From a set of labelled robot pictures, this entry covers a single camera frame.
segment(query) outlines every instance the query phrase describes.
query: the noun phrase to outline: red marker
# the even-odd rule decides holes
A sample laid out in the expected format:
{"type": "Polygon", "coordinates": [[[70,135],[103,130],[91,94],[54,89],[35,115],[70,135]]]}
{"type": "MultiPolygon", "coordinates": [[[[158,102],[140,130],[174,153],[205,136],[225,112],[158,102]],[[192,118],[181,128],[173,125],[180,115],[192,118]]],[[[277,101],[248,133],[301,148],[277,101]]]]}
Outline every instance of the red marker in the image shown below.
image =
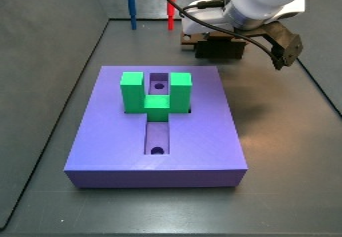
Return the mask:
{"type": "Polygon", "coordinates": [[[176,15],[176,8],[170,3],[168,3],[169,30],[174,30],[174,15],[176,15]]]}

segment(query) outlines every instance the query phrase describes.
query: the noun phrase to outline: purple base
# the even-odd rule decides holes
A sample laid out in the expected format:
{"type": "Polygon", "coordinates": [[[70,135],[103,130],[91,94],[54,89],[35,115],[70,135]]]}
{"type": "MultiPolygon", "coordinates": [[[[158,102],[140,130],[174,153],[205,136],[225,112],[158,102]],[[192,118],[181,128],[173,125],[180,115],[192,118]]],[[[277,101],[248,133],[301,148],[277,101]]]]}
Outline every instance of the purple base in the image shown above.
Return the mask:
{"type": "Polygon", "coordinates": [[[65,171],[81,188],[237,186],[248,171],[216,67],[103,67],[65,171]],[[170,151],[145,154],[146,114],[125,114],[122,73],[190,72],[192,113],[170,115],[170,151]]]}

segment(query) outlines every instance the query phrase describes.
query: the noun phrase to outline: green block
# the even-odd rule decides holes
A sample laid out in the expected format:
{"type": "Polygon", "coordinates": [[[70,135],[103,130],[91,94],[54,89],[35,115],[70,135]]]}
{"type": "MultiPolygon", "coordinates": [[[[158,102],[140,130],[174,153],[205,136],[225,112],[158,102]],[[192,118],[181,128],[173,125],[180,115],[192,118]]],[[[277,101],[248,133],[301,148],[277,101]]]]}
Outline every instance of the green block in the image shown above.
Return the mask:
{"type": "Polygon", "coordinates": [[[170,112],[189,113],[193,80],[190,73],[172,73],[170,112]]]}
{"type": "Polygon", "coordinates": [[[145,98],[145,109],[149,122],[168,122],[170,113],[170,96],[148,95],[145,98]]]}
{"type": "Polygon", "coordinates": [[[125,72],[121,88],[126,113],[145,113],[145,74],[125,72]]]}
{"type": "Polygon", "coordinates": [[[172,73],[170,95],[146,95],[144,72],[125,72],[121,88],[126,113],[148,113],[149,122],[168,122],[170,113],[189,113],[192,74],[172,73]]]}

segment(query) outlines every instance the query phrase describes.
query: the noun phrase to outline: blue marker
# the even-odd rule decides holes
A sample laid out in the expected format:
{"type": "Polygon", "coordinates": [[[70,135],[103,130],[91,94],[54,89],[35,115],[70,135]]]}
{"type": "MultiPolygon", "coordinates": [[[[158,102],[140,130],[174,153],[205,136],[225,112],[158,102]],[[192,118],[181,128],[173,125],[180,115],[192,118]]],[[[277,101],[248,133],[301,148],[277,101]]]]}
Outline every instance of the blue marker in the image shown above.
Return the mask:
{"type": "Polygon", "coordinates": [[[129,0],[129,10],[130,10],[130,15],[132,15],[132,26],[133,30],[137,30],[137,9],[136,9],[136,0],[129,0]]]}

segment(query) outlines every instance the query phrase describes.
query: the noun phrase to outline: table surface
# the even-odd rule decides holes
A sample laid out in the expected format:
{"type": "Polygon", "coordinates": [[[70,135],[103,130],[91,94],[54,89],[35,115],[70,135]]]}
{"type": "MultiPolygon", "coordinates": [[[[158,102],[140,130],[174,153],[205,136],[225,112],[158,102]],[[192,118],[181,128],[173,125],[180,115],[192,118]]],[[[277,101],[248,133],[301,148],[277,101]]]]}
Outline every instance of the table surface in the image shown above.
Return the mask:
{"type": "Polygon", "coordinates": [[[341,118],[305,70],[276,71],[253,45],[241,61],[196,59],[180,33],[110,22],[5,236],[342,234],[341,118]],[[63,167],[103,65],[218,66],[250,168],[238,188],[74,187],[63,167]]]}

